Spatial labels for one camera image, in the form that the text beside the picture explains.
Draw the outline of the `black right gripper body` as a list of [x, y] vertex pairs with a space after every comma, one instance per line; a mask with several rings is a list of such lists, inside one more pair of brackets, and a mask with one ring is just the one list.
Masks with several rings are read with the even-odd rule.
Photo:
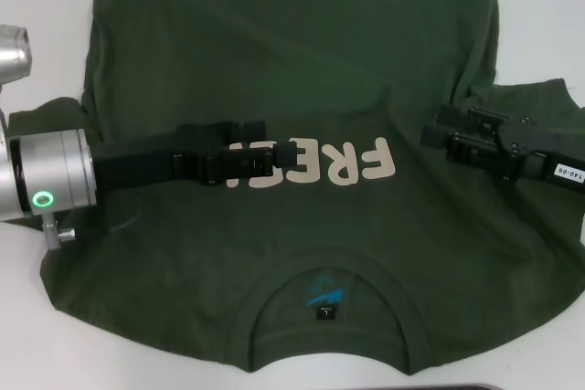
[[500, 125], [506, 178], [532, 179], [584, 193], [584, 137], [553, 132], [529, 118]]

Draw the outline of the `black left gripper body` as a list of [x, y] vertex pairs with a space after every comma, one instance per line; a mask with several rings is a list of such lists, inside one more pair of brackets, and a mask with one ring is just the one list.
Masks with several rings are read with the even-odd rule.
[[233, 137], [231, 121], [181, 124], [171, 132], [90, 146], [97, 189], [106, 192], [174, 180], [212, 184]]

